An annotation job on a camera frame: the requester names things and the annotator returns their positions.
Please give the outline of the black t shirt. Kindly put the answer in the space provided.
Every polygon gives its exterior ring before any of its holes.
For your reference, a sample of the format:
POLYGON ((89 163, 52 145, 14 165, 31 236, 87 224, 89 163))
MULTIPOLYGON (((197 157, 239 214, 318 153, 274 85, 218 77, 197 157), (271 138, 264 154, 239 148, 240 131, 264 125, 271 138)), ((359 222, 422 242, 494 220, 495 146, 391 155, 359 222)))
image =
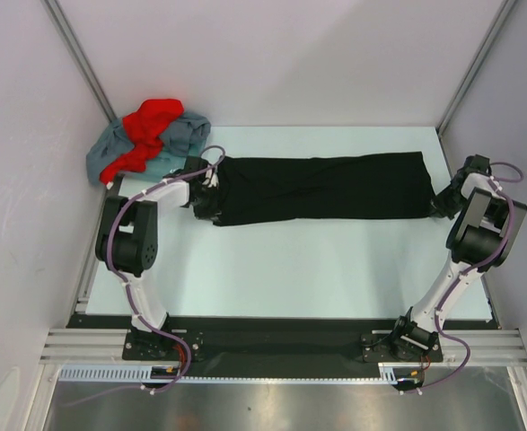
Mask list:
POLYGON ((420 152, 334 158, 225 158, 214 224, 427 218, 435 196, 420 152))

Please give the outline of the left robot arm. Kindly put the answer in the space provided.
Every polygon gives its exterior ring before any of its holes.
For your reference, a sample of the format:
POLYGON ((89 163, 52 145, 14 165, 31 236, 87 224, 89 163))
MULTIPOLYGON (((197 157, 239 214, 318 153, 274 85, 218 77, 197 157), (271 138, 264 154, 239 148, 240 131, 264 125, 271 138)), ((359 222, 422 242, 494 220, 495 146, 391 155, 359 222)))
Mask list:
POLYGON ((104 202, 95 256, 121 285, 130 308, 130 334, 152 357, 167 357, 177 338, 164 328, 169 314, 157 290, 145 283, 145 272, 159 252, 160 215, 195 206, 217 187, 216 163, 190 156, 170 173, 134 196, 112 196, 104 202))

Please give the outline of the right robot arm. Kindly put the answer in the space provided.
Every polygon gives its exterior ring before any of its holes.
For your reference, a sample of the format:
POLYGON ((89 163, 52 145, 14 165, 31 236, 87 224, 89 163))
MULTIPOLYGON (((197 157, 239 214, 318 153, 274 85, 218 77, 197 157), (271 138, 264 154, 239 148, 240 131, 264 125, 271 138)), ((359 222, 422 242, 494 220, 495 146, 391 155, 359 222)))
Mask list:
POLYGON ((527 215, 527 206, 505 194, 511 179, 495 176, 495 163, 482 155, 466 158, 434 201, 441 216, 454 221, 446 239, 448 256, 437 279, 389 337, 392 354, 410 361, 438 346, 439 333, 466 288, 507 259, 527 215))

